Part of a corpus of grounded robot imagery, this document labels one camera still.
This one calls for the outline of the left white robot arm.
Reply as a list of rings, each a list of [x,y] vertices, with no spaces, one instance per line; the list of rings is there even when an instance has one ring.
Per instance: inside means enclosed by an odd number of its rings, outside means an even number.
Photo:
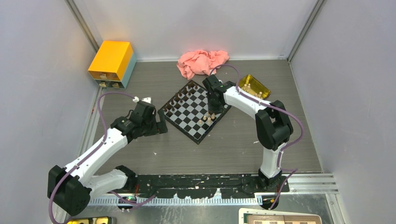
[[[166,133],[163,109],[145,100],[137,102],[126,117],[117,118],[88,151],[65,167],[55,165],[48,174],[47,196],[71,216],[81,213],[89,201],[107,192],[132,192],[137,185],[136,173],[119,165],[96,176],[104,163],[132,140]]]

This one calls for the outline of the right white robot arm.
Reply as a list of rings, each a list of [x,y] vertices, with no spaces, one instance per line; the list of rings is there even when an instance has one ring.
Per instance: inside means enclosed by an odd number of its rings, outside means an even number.
[[[271,103],[252,96],[231,81],[221,82],[215,75],[205,78],[203,85],[208,91],[210,111],[231,106],[255,120],[257,138],[263,146],[262,164],[258,171],[259,185],[264,191],[272,191],[282,174],[282,150],[293,133],[283,103],[279,100]]]

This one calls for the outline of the gold tin tray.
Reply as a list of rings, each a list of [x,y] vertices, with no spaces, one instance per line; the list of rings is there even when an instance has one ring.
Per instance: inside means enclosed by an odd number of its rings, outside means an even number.
[[[246,93],[249,93],[250,95],[260,99],[266,100],[271,95],[270,89],[268,89],[258,79],[250,74],[244,76],[238,82],[238,86]]]

